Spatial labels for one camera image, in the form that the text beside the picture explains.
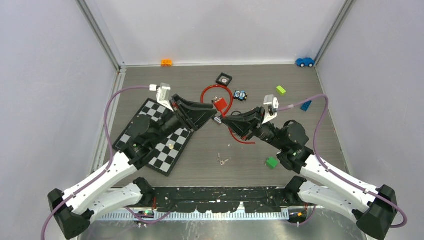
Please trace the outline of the small red cable padlock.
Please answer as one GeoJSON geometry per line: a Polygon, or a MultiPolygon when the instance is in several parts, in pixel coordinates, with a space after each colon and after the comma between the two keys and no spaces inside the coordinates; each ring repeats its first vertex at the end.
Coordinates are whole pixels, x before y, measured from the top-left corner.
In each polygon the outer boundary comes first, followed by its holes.
{"type": "MultiPolygon", "coordinates": [[[[228,106],[226,100],[222,97],[220,98],[215,97],[211,102],[214,105],[214,107],[217,109],[217,111],[221,114],[221,116],[225,117],[223,110],[228,106]]],[[[230,128],[228,130],[231,136],[233,137],[233,139],[236,140],[238,143],[245,144],[245,145],[255,144],[254,142],[246,142],[236,138],[236,135],[234,134],[234,132],[230,128]]]]}

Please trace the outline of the silver keys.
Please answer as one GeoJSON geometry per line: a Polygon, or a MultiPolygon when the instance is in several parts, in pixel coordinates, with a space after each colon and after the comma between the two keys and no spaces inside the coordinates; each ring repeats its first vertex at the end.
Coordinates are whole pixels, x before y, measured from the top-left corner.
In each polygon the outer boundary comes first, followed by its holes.
{"type": "Polygon", "coordinates": [[[219,164],[221,166],[224,166],[231,159],[232,159],[231,157],[230,158],[225,158],[225,157],[222,158],[220,153],[218,153],[218,155],[217,155],[217,161],[219,162],[219,164]]]}

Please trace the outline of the red cable lock chrome cylinder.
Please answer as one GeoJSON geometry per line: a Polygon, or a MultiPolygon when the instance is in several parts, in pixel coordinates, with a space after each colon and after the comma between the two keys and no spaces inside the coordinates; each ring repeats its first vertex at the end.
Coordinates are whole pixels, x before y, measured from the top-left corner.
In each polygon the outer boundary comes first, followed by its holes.
{"type": "MultiPolygon", "coordinates": [[[[223,109],[223,112],[224,112],[225,117],[226,117],[228,115],[228,113],[230,112],[230,110],[233,106],[233,103],[234,103],[233,92],[228,87],[225,87],[225,86],[222,86],[222,85],[219,85],[219,84],[210,85],[202,91],[202,93],[200,95],[200,102],[212,104],[212,100],[215,97],[224,98],[226,103],[228,104],[228,106],[223,109]],[[221,89],[221,93],[223,93],[223,91],[225,90],[228,93],[228,97],[224,97],[222,94],[219,93],[219,91],[217,89],[221,89]]],[[[217,111],[217,114],[213,117],[213,121],[219,126],[223,125],[223,119],[224,119],[224,117],[222,117],[221,114],[218,111],[217,111]]]]}

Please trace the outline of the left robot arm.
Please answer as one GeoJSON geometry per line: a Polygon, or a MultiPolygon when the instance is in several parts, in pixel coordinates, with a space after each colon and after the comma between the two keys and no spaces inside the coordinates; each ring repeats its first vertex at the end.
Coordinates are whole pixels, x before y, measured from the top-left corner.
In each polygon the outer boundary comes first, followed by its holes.
{"type": "Polygon", "coordinates": [[[123,191],[104,193],[122,179],[146,166],[158,153],[157,145],[180,129],[196,132],[217,110],[210,103],[185,100],[175,94],[160,102],[164,109],[154,120],[146,114],[137,115],[123,133],[126,142],[105,165],[86,179],[66,189],[53,189],[48,195],[50,216],[55,219],[67,240],[83,232],[99,217],[116,209],[139,204],[148,207],[153,193],[145,180],[136,180],[123,191]]]}

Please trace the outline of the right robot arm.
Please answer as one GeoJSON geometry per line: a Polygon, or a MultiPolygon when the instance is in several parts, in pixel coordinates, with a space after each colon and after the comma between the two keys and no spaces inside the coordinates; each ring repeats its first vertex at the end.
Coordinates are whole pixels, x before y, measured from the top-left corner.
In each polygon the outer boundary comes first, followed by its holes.
{"type": "Polygon", "coordinates": [[[285,198],[291,205],[302,201],[320,205],[353,221],[368,236],[383,240],[398,213],[396,192],[361,181],[318,159],[316,151],[306,146],[305,128],[289,120],[278,128],[262,107],[226,116],[222,123],[243,140],[256,137],[280,152],[277,159],[288,171],[297,173],[287,185],[285,198]]]}

